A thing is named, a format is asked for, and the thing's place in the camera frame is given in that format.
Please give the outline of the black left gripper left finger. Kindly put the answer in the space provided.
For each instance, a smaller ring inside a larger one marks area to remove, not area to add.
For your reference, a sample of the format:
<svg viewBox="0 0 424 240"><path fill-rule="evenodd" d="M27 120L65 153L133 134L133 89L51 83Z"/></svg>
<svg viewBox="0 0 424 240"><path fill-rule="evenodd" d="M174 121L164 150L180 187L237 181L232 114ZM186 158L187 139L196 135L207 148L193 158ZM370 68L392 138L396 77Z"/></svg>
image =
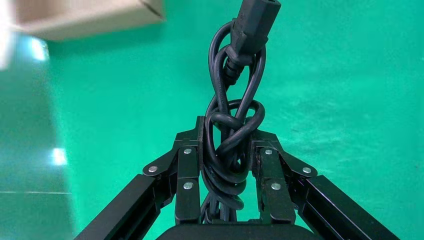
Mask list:
<svg viewBox="0 0 424 240"><path fill-rule="evenodd" d="M76 236L77 240L141 240L173 200L175 223L198 224L203 116L194 129L177 133L171 150L147 164Z"/></svg>

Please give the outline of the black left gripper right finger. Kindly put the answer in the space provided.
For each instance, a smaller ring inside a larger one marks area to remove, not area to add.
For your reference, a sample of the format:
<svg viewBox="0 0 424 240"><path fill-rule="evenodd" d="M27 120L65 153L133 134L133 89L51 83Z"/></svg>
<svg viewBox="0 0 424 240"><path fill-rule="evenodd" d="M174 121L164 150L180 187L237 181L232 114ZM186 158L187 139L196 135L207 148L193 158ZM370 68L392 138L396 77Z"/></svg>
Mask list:
<svg viewBox="0 0 424 240"><path fill-rule="evenodd" d="M307 229L290 230L292 239L396 239L327 177L284 151L275 134L256 130L250 139L250 159L262 223L294 225L301 217Z"/></svg>

